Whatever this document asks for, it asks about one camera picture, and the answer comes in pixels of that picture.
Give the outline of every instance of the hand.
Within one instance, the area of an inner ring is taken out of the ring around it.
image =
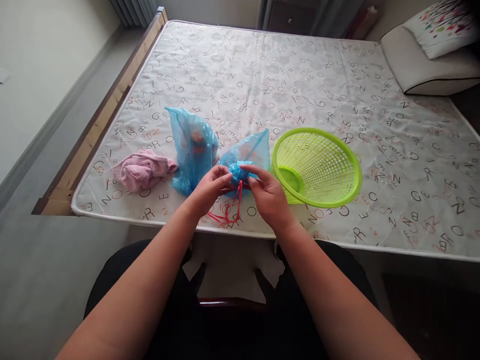
[[[231,192],[235,187],[230,184],[233,175],[226,166],[216,165],[200,180],[195,190],[184,202],[199,219],[209,212],[220,195]]]
[[[258,176],[258,179],[249,177],[248,185],[255,197],[258,212],[274,232],[296,222],[282,184],[271,173],[251,164],[240,165],[240,168]]]

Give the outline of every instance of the person's left hand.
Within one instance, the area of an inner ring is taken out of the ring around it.
[[[195,190],[184,202],[189,211],[199,219],[209,212],[220,195],[231,192],[235,187],[230,184],[233,175],[223,165],[215,165],[200,180]]]

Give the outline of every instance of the wooden bed frame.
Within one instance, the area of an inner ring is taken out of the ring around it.
[[[36,202],[32,215],[75,216],[71,209],[75,189],[167,21],[161,6],[45,194]]]

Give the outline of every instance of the pillow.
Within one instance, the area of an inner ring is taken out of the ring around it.
[[[403,26],[429,59],[476,42],[479,29],[462,0],[442,0],[419,12]]]
[[[467,47],[429,60],[402,25],[380,39],[396,82],[408,95],[452,95],[480,83],[480,62]]]

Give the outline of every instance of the gray floor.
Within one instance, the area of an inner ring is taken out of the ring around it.
[[[91,78],[39,154],[0,216],[0,358],[52,359],[82,320],[90,289],[105,261],[156,230],[79,217],[30,215],[141,36],[126,32]],[[381,273],[424,275],[478,290],[477,264],[354,251],[381,311],[392,319]],[[199,234],[189,277],[208,263],[200,297],[265,301],[253,268],[275,285],[283,265],[263,239]]]

